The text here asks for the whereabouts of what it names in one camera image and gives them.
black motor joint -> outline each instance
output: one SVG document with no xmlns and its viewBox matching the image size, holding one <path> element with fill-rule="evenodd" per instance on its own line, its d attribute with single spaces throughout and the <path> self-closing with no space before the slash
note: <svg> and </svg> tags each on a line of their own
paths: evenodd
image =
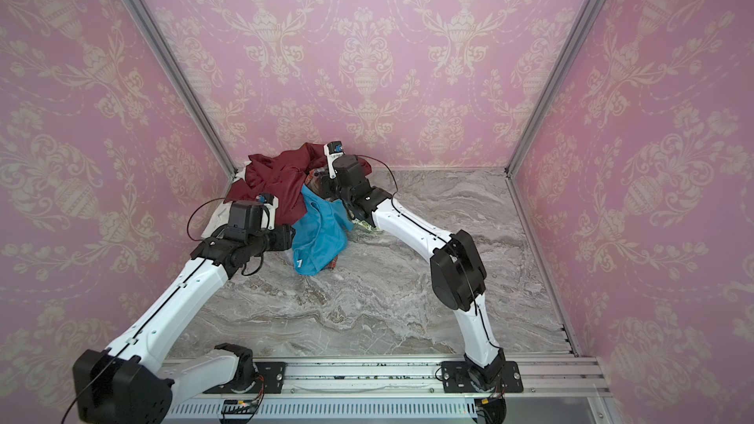
<svg viewBox="0 0 754 424">
<path fill-rule="evenodd" d="M 469 366 L 469 378 L 471 378 L 471 383 L 479 391 L 494 391 L 495 386 L 500 384 L 501 372 L 505 366 L 505 355 L 502 349 L 498 349 L 495 359 L 486 367 L 476 365 L 466 355 L 464 355 L 464 358 Z"/>
<path fill-rule="evenodd" d="M 262 196 L 272 197 L 269 193 Z M 296 230 L 288 224 L 279 224 L 272 230 L 262 228 L 262 214 L 265 212 L 269 218 L 269 210 L 262 202 L 233 202 L 228 224 L 204 239 L 191 253 L 191 259 L 201 257 L 215 265 L 221 264 L 230 278 L 250 258 L 259 257 L 269 250 L 290 249 Z"/>
</svg>

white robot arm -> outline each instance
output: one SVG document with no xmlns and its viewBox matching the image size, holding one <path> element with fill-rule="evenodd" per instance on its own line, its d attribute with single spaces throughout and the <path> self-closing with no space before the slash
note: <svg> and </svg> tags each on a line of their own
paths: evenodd
<svg viewBox="0 0 754 424">
<path fill-rule="evenodd" d="M 458 320 L 471 381 L 479 391 L 494 389 L 505 357 L 489 328 L 486 271 L 471 236 L 440 230 L 371 186 L 357 158 L 344 155 L 339 141 L 327 144 L 325 154 L 330 188 L 353 216 L 395 235 L 429 262 L 432 289 Z M 257 378 L 253 354 L 239 345 L 217 345 L 177 367 L 162 364 L 198 310 L 251 257 L 291 247 L 295 230 L 275 226 L 277 202 L 269 193 L 257 202 L 233 202 L 228 225 L 194 249 L 178 278 L 146 313 L 105 350 L 88 350 L 79 357 L 73 378 L 82 421 L 161 422 L 171 408 L 214 386 L 250 389 Z"/>
<path fill-rule="evenodd" d="M 325 145 L 335 194 L 353 216 L 390 232 L 429 262 L 432 290 L 453 310 L 464 337 L 471 381 L 477 389 L 494 388 L 505 364 L 502 347 L 489 326 L 484 268 L 466 231 L 453 234 L 406 210 L 392 195 L 372 186 L 355 155 L 344 155 L 340 141 Z"/>
</svg>

wire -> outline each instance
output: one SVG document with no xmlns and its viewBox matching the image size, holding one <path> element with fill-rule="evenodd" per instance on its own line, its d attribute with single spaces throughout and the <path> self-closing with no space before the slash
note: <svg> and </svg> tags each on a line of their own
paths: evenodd
<svg viewBox="0 0 754 424">
<path fill-rule="evenodd" d="M 185 280 L 188 280 L 189 278 L 192 278 L 192 276 L 197 272 L 197 270 L 199 270 L 201 268 L 201 266 L 204 265 L 204 263 L 206 261 L 207 261 L 207 259 L 202 260 L 201 263 L 188 275 L 188 277 L 186 277 Z M 142 331 L 144 331 L 144 327 L 152 320 L 152 318 L 155 317 L 155 315 L 157 315 L 157 313 L 160 312 L 160 310 L 162 309 L 162 307 L 165 306 L 167 304 L 167 302 L 170 301 L 170 298 L 172 298 L 173 295 L 175 295 L 176 292 L 178 290 L 180 290 L 180 289 L 181 289 L 180 287 L 176 287 L 176 289 L 173 290 L 173 293 L 171 293 L 170 296 L 167 297 L 167 299 L 162 303 L 162 305 L 160 305 L 156 309 L 156 311 L 154 313 L 152 313 L 151 316 L 149 316 L 149 318 L 141 325 L 141 327 L 139 327 L 139 329 L 137 330 L 136 334 L 134 334 L 131 337 L 131 339 L 136 339 L 136 337 L 139 334 L 141 334 Z M 76 396 L 73 398 L 73 401 L 71 401 L 71 404 L 68 405 L 68 409 L 66 409 L 66 412 L 62 415 L 62 419 L 60 420 L 60 424 L 63 424 L 66 421 L 66 418 L 68 417 L 68 414 L 71 412 L 71 409 L 73 409 L 73 405 L 76 404 L 76 401 L 79 400 L 79 398 L 84 393 L 84 391 L 86 391 L 90 386 L 92 386 L 92 384 L 94 384 L 95 381 L 97 381 L 97 379 L 100 376 L 102 376 L 102 374 L 105 372 L 105 370 L 107 370 L 107 368 L 113 362 L 115 362 L 115 360 L 118 358 L 118 356 L 120 356 L 120 354 L 122 354 L 128 348 L 129 345 L 131 345 L 131 344 L 127 343 L 126 345 L 124 345 L 123 349 L 121 349 L 121 351 L 119 353 L 115 354 L 115 357 L 111 358 L 110 362 L 107 362 L 107 364 L 105 365 L 105 367 L 103 367 L 102 370 L 99 371 L 99 373 L 91 381 L 89 381 L 89 383 L 87 383 L 87 385 L 84 388 L 82 388 L 81 391 L 79 391 L 79 393 L 76 394 Z"/>
<path fill-rule="evenodd" d="M 485 424 L 502 424 L 505 420 L 505 417 L 507 415 L 507 405 L 505 404 L 505 399 L 500 397 L 495 398 L 494 400 L 490 400 L 489 402 L 492 403 L 495 401 L 499 402 L 499 408 L 496 408 L 494 406 L 476 408 L 476 415 L 481 416 L 485 420 Z"/>
<path fill-rule="evenodd" d="M 255 273 L 259 272 L 259 269 L 260 269 L 260 268 L 262 268 L 262 264 L 263 264 L 264 262 L 265 262 L 265 253 L 264 253 L 264 252 L 261 252 L 261 253 L 259 254 L 259 267 L 257 267 L 257 269 L 256 269 L 256 270 L 254 270 L 254 271 L 253 271 L 253 272 L 251 272 L 251 273 L 244 273 L 244 272 L 246 272 L 246 266 L 244 265 L 244 266 L 243 266 L 243 269 L 241 269 L 241 271 L 240 271 L 240 274 L 241 274 L 242 276 L 244 276 L 244 277 L 250 277 L 250 276 L 254 275 Z"/>
<path fill-rule="evenodd" d="M 500 383 L 501 383 L 501 381 L 502 381 L 502 379 L 501 379 L 500 375 L 497 375 L 495 377 L 495 389 L 487 397 L 488 400 L 490 400 L 490 399 L 497 399 L 498 398 L 497 393 L 498 393 L 498 390 L 500 389 Z"/>
<path fill-rule="evenodd" d="M 69 405 L 68 405 L 68 409 L 66 409 L 66 412 L 65 412 L 65 413 L 64 413 L 64 414 L 62 415 L 62 419 L 60 420 L 60 424 L 65 424 L 65 422 L 66 422 L 66 418 L 68 417 L 68 414 L 69 414 L 69 413 L 71 412 L 71 409 L 73 409 L 73 405 L 74 405 L 74 404 L 76 404 L 76 401 L 78 401 L 78 400 L 79 400 L 79 398 L 80 398 L 80 397 L 81 397 L 81 395 L 82 395 L 82 394 L 84 393 L 84 391 L 87 391 L 87 389 L 88 389 L 88 388 L 89 388 L 90 386 L 92 386 L 92 385 L 94 384 L 94 382 L 96 382 L 96 381 L 97 381 L 97 379 L 98 379 L 98 378 L 99 378 L 100 376 L 102 376 L 102 374 L 103 374 L 103 373 L 105 373 L 105 370 L 107 370 L 107 368 L 108 368 L 108 367 L 109 367 L 109 366 L 110 366 L 110 365 L 111 365 L 111 364 L 112 364 L 113 362 L 115 362 L 115 360 L 116 360 L 116 359 L 118 358 L 118 355 L 120 355 L 121 353 L 123 353 L 123 351 L 124 351 L 124 350 L 126 350 L 126 347 L 128 347 L 128 345 L 129 345 L 129 344 L 126 344 L 126 346 L 125 346 L 125 347 L 124 347 L 123 349 L 121 349 L 121 351 L 120 351 L 119 353 L 115 354 L 115 357 L 111 358 L 111 359 L 110 359 L 110 362 L 107 362 L 107 364 L 106 364 L 106 365 L 105 365 L 104 367 L 102 367 L 102 370 L 100 370 L 100 371 L 99 371 L 99 373 L 98 373 L 98 374 L 97 374 L 97 375 L 96 375 L 96 376 L 95 376 L 95 377 L 94 377 L 93 379 L 91 379 L 91 381 L 89 381 L 89 383 L 87 383 L 87 385 L 86 385 L 86 386 L 85 386 L 84 388 L 82 388 L 82 389 L 81 389 L 81 391 L 79 391 L 79 392 L 78 392 L 78 393 L 76 394 L 76 396 L 75 396 L 75 397 L 73 398 L 73 401 L 71 401 L 71 404 L 69 404 Z"/>
<path fill-rule="evenodd" d="M 201 205 L 199 205 L 199 206 L 198 206 L 198 207 L 197 207 L 197 208 L 196 208 L 196 209 L 194 210 L 194 212 L 193 212 L 193 213 L 191 213 L 191 216 L 189 216 L 189 218 L 188 218 L 188 221 L 186 222 L 186 234 L 188 235 L 188 238 L 189 238 L 190 240 L 192 240 L 192 241 L 201 241 L 201 240 L 202 240 L 202 239 L 194 239 L 194 238 L 192 237 L 192 235 L 191 235 L 191 232 L 189 232 L 189 231 L 188 231 L 188 230 L 189 230 L 189 229 L 188 229 L 188 228 L 189 228 L 189 224 L 191 224 L 191 220 L 192 220 L 192 218 L 194 217 L 194 215 L 196 214 L 196 212 L 198 212 L 198 211 L 199 211 L 199 210 L 201 209 L 201 207 L 203 207 L 204 205 L 208 205 L 208 204 L 210 204 L 210 203 L 212 203 L 212 202 L 216 202 L 217 200 L 228 200 L 229 202 L 240 202 L 240 200 L 231 200 L 231 199 L 227 199 L 227 198 L 226 198 L 226 197 L 224 197 L 224 196 L 221 196 L 221 197 L 218 197 L 218 198 L 216 198 L 216 199 L 207 200 L 206 202 L 204 202 L 204 203 L 202 203 Z"/>
<path fill-rule="evenodd" d="M 390 169 L 389 165 L 383 163 L 381 160 L 377 159 L 376 157 L 372 157 L 371 155 L 357 154 L 356 157 L 363 157 L 363 158 L 366 158 L 366 159 L 372 159 L 373 161 L 376 161 L 376 162 L 384 165 L 385 168 L 388 170 L 388 172 L 390 172 L 390 176 L 393 178 L 393 185 L 395 185 L 395 192 L 393 192 L 392 195 L 391 195 L 390 204 L 393 206 L 393 210 L 395 210 L 396 212 L 398 212 L 399 216 L 402 215 L 405 219 L 407 219 L 408 221 L 414 223 L 416 226 L 418 226 L 422 230 L 428 232 L 433 237 L 436 237 L 436 238 L 438 238 L 441 241 L 450 242 L 449 240 L 443 239 L 443 237 L 439 236 L 436 232 L 431 232 L 427 228 L 423 227 L 421 224 L 419 224 L 416 221 L 412 220 L 411 217 L 406 216 L 405 213 L 401 212 L 401 210 L 399 210 L 395 206 L 395 203 L 393 202 L 393 199 L 395 198 L 396 193 L 398 193 L 398 183 L 395 181 L 395 175 L 393 174 L 393 171 Z M 471 288 L 471 282 L 469 281 L 468 274 L 466 274 L 466 269 L 464 269 L 462 267 L 461 271 L 464 273 L 464 278 L 466 278 L 466 285 L 468 285 L 468 287 L 469 287 L 469 294 L 471 294 L 473 296 L 474 295 L 474 290 L 472 290 L 472 288 Z M 479 306 L 476 305 L 476 298 L 474 298 L 474 301 L 472 303 L 474 303 L 474 315 L 478 316 L 479 315 Z M 482 319 L 482 328 L 484 329 L 484 335 L 487 337 L 487 342 L 492 347 L 495 347 L 496 349 L 502 349 L 501 346 L 493 344 L 492 341 L 489 339 L 489 333 L 487 332 L 487 327 L 484 325 L 484 316 L 482 316 L 481 319 Z"/>
<path fill-rule="evenodd" d="M 432 236 L 434 238 L 438 238 L 440 241 L 450 242 L 447 239 L 443 239 L 443 237 L 440 236 L 440 235 L 438 235 L 436 232 L 431 232 L 427 228 L 423 227 L 421 224 L 419 224 L 416 221 L 412 220 L 411 217 L 406 216 L 405 213 L 401 212 L 401 210 L 399 210 L 398 207 L 395 206 L 395 202 L 393 201 L 393 199 L 395 198 L 396 193 L 398 193 L 398 183 L 395 181 L 395 175 L 393 174 L 393 171 L 390 169 L 389 165 L 383 163 L 381 160 L 377 159 L 376 157 L 372 157 L 371 155 L 358 154 L 358 155 L 356 155 L 356 157 L 364 157 L 366 159 L 372 159 L 373 161 L 377 161 L 378 163 L 384 165 L 385 168 L 388 170 L 388 172 L 390 172 L 390 176 L 393 178 L 393 184 L 395 185 L 395 191 L 390 195 L 390 204 L 393 206 L 393 210 L 395 210 L 396 212 L 398 212 L 398 216 L 403 216 L 405 219 L 407 219 L 408 221 L 414 223 L 416 226 L 418 226 L 419 228 L 421 228 L 423 231 L 428 232 L 430 234 L 430 236 Z"/>
<path fill-rule="evenodd" d="M 236 415 L 251 414 L 251 417 L 249 418 L 249 419 L 251 419 L 252 417 L 254 417 L 256 415 L 257 412 L 259 412 L 259 408 L 262 407 L 262 401 L 265 399 L 265 378 L 262 375 L 259 375 L 259 377 L 257 379 L 262 381 L 262 387 L 259 389 L 259 393 L 256 394 L 256 398 L 254 398 L 253 400 L 251 400 L 252 403 L 254 401 L 256 401 L 256 400 L 259 400 L 259 403 L 256 405 L 256 408 L 254 408 L 254 411 L 251 412 L 251 413 L 248 412 L 247 409 L 249 407 L 246 406 L 246 405 L 244 405 L 241 408 L 237 408 L 237 409 L 230 410 L 230 411 L 227 411 L 227 412 L 223 408 L 223 410 L 222 410 L 222 420 L 223 420 L 223 422 L 225 422 L 225 415 L 227 415 L 227 414 L 236 414 Z"/>
</svg>

gray marble surface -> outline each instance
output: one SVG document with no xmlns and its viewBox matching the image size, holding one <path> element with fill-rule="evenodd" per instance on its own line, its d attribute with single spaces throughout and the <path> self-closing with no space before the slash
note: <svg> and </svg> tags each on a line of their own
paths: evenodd
<svg viewBox="0 0 754 424">
<path fill-rule="evenodd" d="M 490 322 L 505 350 L 566 351 L 502 170 L 395 175 L 404 206 L 474 237 L 488 274 Z M 392 191 L 386 171 L 370 180 Z M 336 268 L 311 277 L 293 270 L 290 252 L 268 253 L 259 274 L 236 275 L 207 301 L 170 356 L 196 357 L 223 342 L 255 356 L 462 353 L 455 317 L 434 296 L 429 266 L 417 253 L 361 227 L 348 240 Z"/>
</svg>

damask pattern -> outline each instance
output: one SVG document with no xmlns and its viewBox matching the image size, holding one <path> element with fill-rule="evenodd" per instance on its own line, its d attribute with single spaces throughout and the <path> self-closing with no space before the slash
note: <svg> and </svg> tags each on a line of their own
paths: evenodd
<svg viewBox="0 0 754 424">
<path fill-rule="evenodd" d="M 161 293 L 227 176 L 120 0 L 2 2 L 0 414 L 57 422 L 74 360 Z M 195 23 L 161 25 L 182 62 L 228 78 Z"/>
<path fill-rule="evenodd" d="M 341 140 L 422 167 L 507 164 L 582 1 L 147 0 L 238 162 Z"/>
<path fill-rule="evenodd" d="M 516 183 L 625 422 L 754 419 L 754 11 L 607 0 Z"/>
</svg>

